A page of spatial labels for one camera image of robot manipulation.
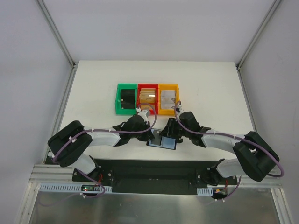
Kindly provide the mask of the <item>black VIP card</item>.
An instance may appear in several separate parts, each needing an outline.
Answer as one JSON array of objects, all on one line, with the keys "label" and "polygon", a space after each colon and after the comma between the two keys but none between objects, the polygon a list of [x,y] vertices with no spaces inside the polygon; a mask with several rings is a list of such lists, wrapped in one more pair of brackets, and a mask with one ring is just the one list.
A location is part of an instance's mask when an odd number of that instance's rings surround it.
[{"label": "black VIP card", "polygon": [[162,136],[160,136],[161,130],[152,129],[152,133],[154,135],[154,139],[149,141],[149,146],[160,147],[162,144]]}]

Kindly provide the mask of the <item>black card holder wallet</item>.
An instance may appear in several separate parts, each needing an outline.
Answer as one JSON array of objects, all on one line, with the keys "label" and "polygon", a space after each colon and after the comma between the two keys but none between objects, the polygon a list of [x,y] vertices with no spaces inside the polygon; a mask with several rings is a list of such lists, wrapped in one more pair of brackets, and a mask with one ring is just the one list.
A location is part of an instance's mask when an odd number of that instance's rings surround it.
[{"label": "black card holder wallet", "polygon": [[172,139],[172,138],[167,138],[167,137],[162,137],[162,144],[158,148],[164,148],[164,149],[169,149],[169,150],[175,150],[177,146],[177,140]]}]

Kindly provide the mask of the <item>gold VIP card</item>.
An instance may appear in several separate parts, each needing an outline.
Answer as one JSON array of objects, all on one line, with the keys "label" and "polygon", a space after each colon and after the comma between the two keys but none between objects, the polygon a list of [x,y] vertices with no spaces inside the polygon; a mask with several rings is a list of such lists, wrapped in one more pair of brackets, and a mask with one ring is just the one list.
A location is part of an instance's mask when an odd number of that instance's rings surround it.
[{"label": "gold VIP card", "polygon": [[155,109],[155,105],[152,105],[152,104],[142,104],[141,106],[140,106],[140,108],[142,109],[142,110],[154,110]]}]

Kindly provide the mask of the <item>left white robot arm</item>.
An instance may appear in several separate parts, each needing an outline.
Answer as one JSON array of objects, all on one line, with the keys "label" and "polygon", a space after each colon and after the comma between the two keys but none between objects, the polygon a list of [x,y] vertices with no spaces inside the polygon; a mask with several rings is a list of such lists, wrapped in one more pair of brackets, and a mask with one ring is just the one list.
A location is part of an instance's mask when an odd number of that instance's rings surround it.
[{"label": "left white robot arm", "polygon": [[131,139],[147,142],[155,138],[152,127],[147,116],[139,114],[109,129],[86,129],[75,120],[53,135],[47,145],[54,154],[53,163],[63,168],[72,166],[79,169],[86,180],[93,182],[98,178],[99,171],[94,160],[84,153],[88,147],[120,147]]}]

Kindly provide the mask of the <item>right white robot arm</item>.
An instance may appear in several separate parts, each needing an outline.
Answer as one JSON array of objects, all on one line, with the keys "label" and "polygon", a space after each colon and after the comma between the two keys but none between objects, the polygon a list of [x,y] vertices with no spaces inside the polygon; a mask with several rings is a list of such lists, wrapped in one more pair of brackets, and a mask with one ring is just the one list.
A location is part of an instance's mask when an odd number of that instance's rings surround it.
[{"label": "right white robot arm", "polygon": [[186,137],[196,146],[216,148],[235,154],[235,159],[220,159],[203,171],[201,179],[209,185],[216,186],[228,177],[242,175],[261,182],[266,176],[276,176],[272,173],[275,167],[280,169],[278,177],[285,174],[279,163],[280,158],[258,133],[220,133],[201,126],[192,112],[183,112],[176,118],[169,118],[160,136],[175,139],[178,143]]}]

